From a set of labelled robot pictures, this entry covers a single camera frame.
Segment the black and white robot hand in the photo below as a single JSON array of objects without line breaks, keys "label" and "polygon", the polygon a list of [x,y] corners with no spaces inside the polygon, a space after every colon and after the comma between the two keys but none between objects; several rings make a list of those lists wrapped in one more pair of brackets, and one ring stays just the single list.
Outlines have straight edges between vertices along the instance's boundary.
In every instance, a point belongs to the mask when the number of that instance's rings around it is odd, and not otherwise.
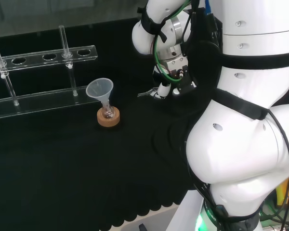
[{"label": "black and white robot hand", "polygon": [[189,74],[188,66],[183,66],[182,69],[177,71],[177,74],[182,74],[182,78],[178,83],[170,83],[166,78],[158,71],[155,67],[153,72],[153,79],[159,84],[157,89],[157,94],[160,98],[166,98],[170,91],[171,85],[175,88],[172,89],[172,95],[177,97],[184,94],[187,94],[196,89],[198,82],[197,80]]}]

